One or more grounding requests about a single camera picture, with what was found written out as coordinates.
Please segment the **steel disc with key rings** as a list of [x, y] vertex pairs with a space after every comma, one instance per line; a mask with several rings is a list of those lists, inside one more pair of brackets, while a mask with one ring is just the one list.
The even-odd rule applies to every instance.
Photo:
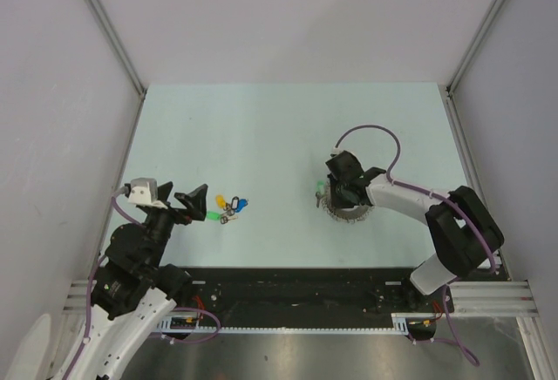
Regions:
[[373, 210], [371, 206], [355, 206], [352, 208], [334, 208], [331, 204], [326, 204], [324, 209], [335, 221], [344, 223], [356, 223], [364, 221]]

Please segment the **blue tag key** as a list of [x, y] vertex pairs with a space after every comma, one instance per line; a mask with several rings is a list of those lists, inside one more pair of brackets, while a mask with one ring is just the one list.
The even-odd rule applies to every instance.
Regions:
[[247, 200], [247, 199], [239, 199], [235, 211], [236, 211], [237, 213], [240, 213], [241, 210], [242, 210], [243, 208], [245, 208], [247, 205], [248, 205], [248, 200]]

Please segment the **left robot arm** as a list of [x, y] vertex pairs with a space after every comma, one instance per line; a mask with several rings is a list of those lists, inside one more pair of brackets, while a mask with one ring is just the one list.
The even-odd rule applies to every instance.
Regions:
[[161, 259], [173, 229], [204, 221], [208, 186], [176, 193], [173, 183], [153, 178], [130, 181], [112, 194], [144, 213], [117, 227], [94, 265], [85, 291], [85, 322], [55, 373], [56, 379], [119, 379], [143, 342], [172, 310], [193, 299], [192, 276]]

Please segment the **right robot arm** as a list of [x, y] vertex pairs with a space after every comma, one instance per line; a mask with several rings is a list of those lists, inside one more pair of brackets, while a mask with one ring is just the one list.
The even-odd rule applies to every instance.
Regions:
[[472, 188], [436, 192], [394, 179], [386, 170], [363, 169], [348, 151], [325, 162], [329, 173], [328, 209], [336, 216], [362, 208], [381, 207], [428, 227], [434, 254], [417, 266], [402, 289], [404, 305], [422, 311], [434, 292], [469, 276], [484, 261], [495, 270], [494, 253], [505, 241], [500, 227]]

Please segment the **loose yellow tag key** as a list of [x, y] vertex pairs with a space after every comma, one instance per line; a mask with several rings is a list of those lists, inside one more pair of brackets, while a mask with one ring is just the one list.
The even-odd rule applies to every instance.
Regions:
[[218, 206], [219, 208], [221, 208], [221, 209], [225, 209], [225, 208], [226, 208], [227, 202], [225, 201], [225, 199], [224, 199], [224, 197], [223, 197], [222, 195], [220, 195], [220, 194], [217, 195], [217, 196], [215, 197], [215, 201], [216, 201], [216, 204], [217, 204], [217, 206]]

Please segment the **black tag key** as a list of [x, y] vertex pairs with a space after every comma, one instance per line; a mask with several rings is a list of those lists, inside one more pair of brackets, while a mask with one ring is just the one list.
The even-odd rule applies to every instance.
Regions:
[[226, 208], [222, 209], [223, 213], [228, 212], [228, 213], [231, 213], [231, 214], [235, 214], [236, 213], [235, 209], [237, 207], [238, 200], [239, 200], [239, 198], [237, 196], [235, 196], [235, 197], [232, 198], [232, 200], [230, 202], [227, 202]]

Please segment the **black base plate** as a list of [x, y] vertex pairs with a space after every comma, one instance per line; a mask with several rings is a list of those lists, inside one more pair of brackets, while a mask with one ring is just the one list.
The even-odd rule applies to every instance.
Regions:
[[457, 287], [422, 295], [410, 268], [188, 268], [193, 302], [222, 327], [387, 328], [392, 315], [454, 309]]

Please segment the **aluminium rail right side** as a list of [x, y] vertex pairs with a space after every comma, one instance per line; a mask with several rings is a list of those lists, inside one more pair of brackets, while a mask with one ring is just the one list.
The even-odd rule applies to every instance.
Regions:
[[480, 184], [479, 175], [474, 164], [473, 154], [468, 144], [463, 125], [459, 118], [453, 95], [443, 85], [440, 86], [439, 89], [446, 110], [446, 116], [453, 133], [454, 142], [458, 150], [459, 160], [466, 177], [467, 185], [471, 187], [476, 192], [476, 194], [478, 194], [480, 201], [486, 207], [488, 207], [486, 196], [484, 195], [483, 189]]

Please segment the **left aluminium frame post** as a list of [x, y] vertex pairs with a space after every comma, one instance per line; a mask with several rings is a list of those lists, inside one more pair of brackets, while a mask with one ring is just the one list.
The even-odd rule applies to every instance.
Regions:
[[101, 34], [104, 36], [106, 42], [112, 50], [112, 53], [135, 92], [139, 95], [140, 99], [144, 99], [146, 95], [146, 87], [142, 83], [140, 75], [138, 74], [133, 62], [124, 46], [119, 33], [117, 32], [111, 18], [109, 17], [105, 6], [101, 0], [84, 0], [88, 9], [92, 13], [92, 17], [97, 23]]

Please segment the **aluminium frame post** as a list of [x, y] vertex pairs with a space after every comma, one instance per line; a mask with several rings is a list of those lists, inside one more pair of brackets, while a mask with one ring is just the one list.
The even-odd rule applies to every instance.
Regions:
[[506, 3], [507, 0], [492, 0], [489, 4], [486, 13], [480, 21], [479, 27], [474, 32], [470, 44], [466, 47], [463, 56], [446, 84], [446, 93], [449, 97], [451, 97], [458, 89], [462, 78], [472, 65], [480, 47], [486, 40], [489, 32], [496, 22], [496, 19], [498, 18], [498, 15], [501, 13]]
[[146, 87], [142, 83], [140, 75], [138, 74], [133, 62], [124, 46], [119, 33], [117, 32], [111, 18], [109, 17], [105, 6], [101, 0], [84, 0], [88, 9], [92, 13], [92, 17], [97, 23], [101, 34], [104, 36], [106, 42], [112, 50], [112, 53], [135, 92], [139, 95], [140, 99], [144, 99], [146, 95]]

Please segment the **right aluminium frame post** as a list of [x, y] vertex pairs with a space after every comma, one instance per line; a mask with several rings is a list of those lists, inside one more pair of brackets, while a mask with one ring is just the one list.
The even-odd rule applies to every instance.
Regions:
[[472, 65], [480, 47], [486, 40], [489, 32], [496, 22], [496, 19], [498, 18], [498, 15], [501, 13], [506, 3], [507, 0], [492, 0], [489, 4], [486, 13], [480, 21], [479, 27], [474, 32], [470, 44], [466, 47], [463, 56], [446, 84], [446, 93], [449, 97], [451, 97], [458, 89], [462, 78]]

